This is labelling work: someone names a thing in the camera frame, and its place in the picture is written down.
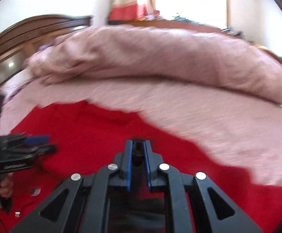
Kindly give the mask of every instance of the window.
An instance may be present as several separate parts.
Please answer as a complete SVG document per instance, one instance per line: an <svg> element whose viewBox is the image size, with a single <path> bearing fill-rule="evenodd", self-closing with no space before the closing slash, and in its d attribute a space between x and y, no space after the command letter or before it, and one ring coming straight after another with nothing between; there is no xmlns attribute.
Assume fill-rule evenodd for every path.
<svg viewBox="0 0 282 233"><path fill-rule="evenodd" d="M156 9L165 19L179 15L221 29L227 27L227 0L156 0Z"/></svg>

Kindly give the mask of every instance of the wooden headboard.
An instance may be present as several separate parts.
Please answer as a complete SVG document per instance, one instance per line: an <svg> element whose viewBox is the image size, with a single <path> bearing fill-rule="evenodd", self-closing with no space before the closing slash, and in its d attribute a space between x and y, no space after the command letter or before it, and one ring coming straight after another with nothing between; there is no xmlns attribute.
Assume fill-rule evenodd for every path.
<svg viewBox="0 0 282 233"><path fill-rule="evenodd" d="M0 85L23 69L22 63L53 38L89 27L91 16L42 15L27 18L0 33Z"/></svg>

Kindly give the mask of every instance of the finger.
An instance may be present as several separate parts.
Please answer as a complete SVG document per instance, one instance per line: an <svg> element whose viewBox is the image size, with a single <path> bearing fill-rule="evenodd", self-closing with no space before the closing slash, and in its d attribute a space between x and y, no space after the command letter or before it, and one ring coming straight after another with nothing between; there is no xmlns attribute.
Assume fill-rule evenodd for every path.
<svg viewBox="0 0 282 233"><path fill-rule="evenodd" d="M4 183L1 183L1 188L11 188L13 187L13 181L7 181Z"/></svg>
<svg viewBox="0 0 282 233"><path fill-rule="evenodd" d="M12 179L12 176L13 176L13 172L10 172L10 173L7 174L7 177L10 178L10 179Z"/></svg>
<svg viewBox="0 0 282 233"><path fill-rule="evenodd" d="M13 185L13 181L10 178L8 178L8 177L6 177L5 179L3 179L1 181L1 187L2 188L9 187L11 184Z"/></svg>
<svg viewBox="0 0 282 233"><path fill-rule="evenodd" d="M10 190L12 190L12 188L0 188L0 195L6 195L10 192Z"/></svg>
<svg viewBox="0 0 282 233"><path fill-rule="evenodd" d="M13 189L9 190L9 192L6 194L2 194L1 196L4 198L10 198L12 196L12 193L13 193Z"/></svg>

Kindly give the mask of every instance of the wooden furniture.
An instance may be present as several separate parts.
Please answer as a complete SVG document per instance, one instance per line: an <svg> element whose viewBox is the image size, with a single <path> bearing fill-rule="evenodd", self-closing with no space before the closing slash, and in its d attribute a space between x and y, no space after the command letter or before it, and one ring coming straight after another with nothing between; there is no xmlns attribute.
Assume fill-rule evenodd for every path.
<svg viewBox="0 0 282 233"><path fill-rule="evenodd" d="M193 30L198 32L222 32L220 28L204 25L204 24L194 24L194 23L187 23L181 21L169 21L169 20L151 20L151 21L110 21L110 24L118 25L118 24L130 24L133 26L142 26L142 27L156 27L156 28L167 28L167 29L186 29L186 30Z"/></svg>
<svg viewBox="0 0 282 233"><path fill-rule="evenodd" d="M0 33L0 85L23 69L23 61L53 38L90 26L91 16L42 15Z"/></svg>

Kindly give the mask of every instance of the pink curtain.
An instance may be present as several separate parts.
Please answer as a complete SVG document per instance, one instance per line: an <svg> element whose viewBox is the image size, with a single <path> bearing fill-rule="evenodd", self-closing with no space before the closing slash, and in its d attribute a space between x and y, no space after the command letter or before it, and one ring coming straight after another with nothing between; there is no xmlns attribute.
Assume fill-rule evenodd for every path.
<svg viewBox="0 0 282 233"><path fill-rule="evenodd" d="M149 0L113 0L109 20L138 20L153 15Z"/></svg>

